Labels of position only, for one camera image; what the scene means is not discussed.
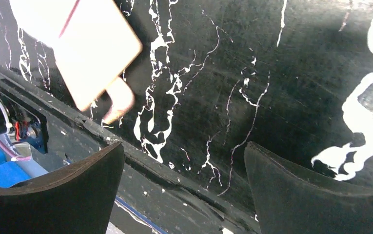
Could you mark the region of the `brown leather card holder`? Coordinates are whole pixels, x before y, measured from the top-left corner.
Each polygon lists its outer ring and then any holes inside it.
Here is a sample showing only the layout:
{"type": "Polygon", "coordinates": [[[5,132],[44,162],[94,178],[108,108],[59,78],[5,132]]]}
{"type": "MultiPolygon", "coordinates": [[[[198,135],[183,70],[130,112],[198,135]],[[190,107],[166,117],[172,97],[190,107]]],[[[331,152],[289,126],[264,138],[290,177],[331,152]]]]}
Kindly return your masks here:
{"type": "Polygon", "coordinates": [[[103,93],[112,102],[105,124],[130,110],[134,94],[120,75],[142,44],[114,1],[12,0],[10,6],[17,25],[52,48],[79,110],[87,110],[103,93]]]}

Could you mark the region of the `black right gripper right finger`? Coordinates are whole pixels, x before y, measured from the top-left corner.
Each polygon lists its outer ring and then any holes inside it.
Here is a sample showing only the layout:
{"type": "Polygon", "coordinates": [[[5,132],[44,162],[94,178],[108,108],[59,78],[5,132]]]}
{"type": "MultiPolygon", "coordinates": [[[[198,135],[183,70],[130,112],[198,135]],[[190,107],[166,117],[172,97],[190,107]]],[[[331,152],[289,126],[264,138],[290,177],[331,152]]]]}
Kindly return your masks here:
{"type": "Polygon", "coordinates": [[[249,142],[244,152],[264,234],[373,234],[373,190],[333,180],[249,142]]]}

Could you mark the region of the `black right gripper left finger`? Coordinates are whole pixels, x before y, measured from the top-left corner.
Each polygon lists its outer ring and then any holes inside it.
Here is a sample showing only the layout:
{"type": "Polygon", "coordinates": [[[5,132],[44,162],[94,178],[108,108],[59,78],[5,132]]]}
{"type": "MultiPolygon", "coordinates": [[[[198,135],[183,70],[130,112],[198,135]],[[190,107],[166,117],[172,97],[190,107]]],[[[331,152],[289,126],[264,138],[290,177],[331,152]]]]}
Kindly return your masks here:
{"type": "Polygon", "coordinates": [[[0,188],[0,234],[103,234],[125,164],[121,143],[0,188]]]}

